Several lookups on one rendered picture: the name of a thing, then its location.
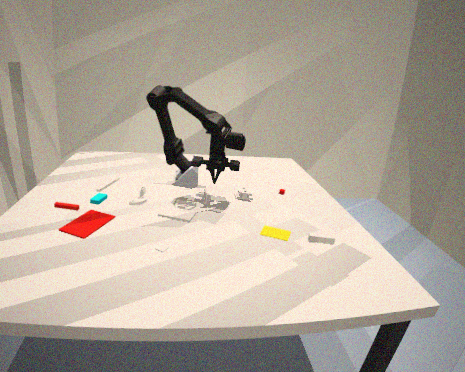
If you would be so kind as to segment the yellow flat plate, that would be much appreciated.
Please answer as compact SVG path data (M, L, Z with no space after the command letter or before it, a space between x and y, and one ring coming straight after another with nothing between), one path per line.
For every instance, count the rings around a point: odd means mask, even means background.
M280 230L277 228L265 226L262 232L260 233L260 235L266 236L266 237L270 236L270 237L274 237L277 239L288 241L290 233L291 231L288 231L288 230L284 230L284 229Z

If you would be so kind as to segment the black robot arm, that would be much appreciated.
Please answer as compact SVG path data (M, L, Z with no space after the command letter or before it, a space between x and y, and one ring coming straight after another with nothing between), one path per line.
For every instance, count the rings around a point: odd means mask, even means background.
M188 94L182 92L180 87L170 87L157 85L146 96L147 102L156 112L164 138L163 150L166 155L166 162L169 165L176 164L183 174L190 166L189 161L182 152L184 144L182 139L175 136L171 119L169 117L168 102L175 102L184 110L190 112L200 121L202 127L211 134L210 146L216 148L235 149L243 151L246 138L243 133L231 132L232 127L225 120L225 117L216 111L208 110ZM223 132L221 131L223 128ZM213 154L209 160L209 168L221 170L227 167L228 158L223 154Z

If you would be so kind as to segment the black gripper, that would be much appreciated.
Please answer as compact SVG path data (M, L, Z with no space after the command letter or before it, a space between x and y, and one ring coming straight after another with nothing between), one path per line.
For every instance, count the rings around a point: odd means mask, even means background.
M223 154L224 150L225 150L225 147L216 148L216 147L210 146L209 160L211 158L211 155L213 155L213 154ZM217 179L218 179L218 176L220 175L220 173L222 171L225 171L225 167L222 167L221 170L217 170L216 176L215 176L215 169L209 168L209 160L204 160L203 157L201 157L201 156L194 156L192 161L191 161L191 166L200 167L201 164L205 164L206 165L206 170L209 170L209 172L211 174L211 177L212 177L213 184L215 184ZM238 161L238 160L230 160L230 162L228 162L227 167L229 167L229 169L231 171L239 171L240 161Z

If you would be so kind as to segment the teal rectangular block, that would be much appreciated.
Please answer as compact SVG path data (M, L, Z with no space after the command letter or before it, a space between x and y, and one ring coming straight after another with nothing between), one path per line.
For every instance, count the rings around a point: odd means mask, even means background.
M90 198L90 203L93 203L93 204L100 204L101 202L103 202L107 197L106 194L101 194L101 193L98 193L96 196L93 196L92 198Z

